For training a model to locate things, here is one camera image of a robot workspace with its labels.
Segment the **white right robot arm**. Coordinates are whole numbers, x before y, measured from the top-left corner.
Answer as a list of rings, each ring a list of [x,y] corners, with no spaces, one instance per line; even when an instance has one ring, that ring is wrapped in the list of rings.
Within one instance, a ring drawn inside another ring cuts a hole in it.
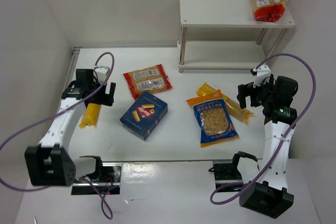
[[[244,182],[239,204],[273,219],[288,210],[294,201],[294,196],[288,193],[286,170],[294,133],[290,125],[297,119],[297,111],[290,105],[297,90],[297,81],[283,76],[263,78],[258,86],[252,82],[238,86],[237,99],[242,109],[246,107],[247,97],[252,107],[263,107],[266,139],[262,163],[244,152],[234,156]]]

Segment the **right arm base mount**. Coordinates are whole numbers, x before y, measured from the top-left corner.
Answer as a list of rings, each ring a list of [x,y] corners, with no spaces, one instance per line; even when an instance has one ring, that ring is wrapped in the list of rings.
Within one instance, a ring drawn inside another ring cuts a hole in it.
[[[219,192],[236,192],[242,188],[242,178],[239,171],[232,163],[213,163],[213,166],[208,170],[213,173],[216,189],[222,185],[233,184],[219,190]]]

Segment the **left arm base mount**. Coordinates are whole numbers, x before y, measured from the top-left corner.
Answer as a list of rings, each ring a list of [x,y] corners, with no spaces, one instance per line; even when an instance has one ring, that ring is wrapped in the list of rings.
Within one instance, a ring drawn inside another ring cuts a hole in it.
[[[119,195],[122,163],[103,162],[102,175],[86,177],[102,195]],[[86,182],[74,183],[71,189],[73,196],[96,195],[96,191]]]

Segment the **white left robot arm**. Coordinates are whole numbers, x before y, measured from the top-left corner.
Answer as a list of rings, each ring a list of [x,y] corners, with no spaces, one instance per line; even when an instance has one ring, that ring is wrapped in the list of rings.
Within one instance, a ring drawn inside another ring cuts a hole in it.
[[[70,140],[88,105],[112,106],[115,83],[105,84],[109,67],[77,69],[76,78],[61,96],[59,117],[55,118],[37,146],[25,150],[30,182],[34,186],[70,186],[87,176],[101,179],[103,163],[100,156],[85,155],[74,162],[68,154]]]

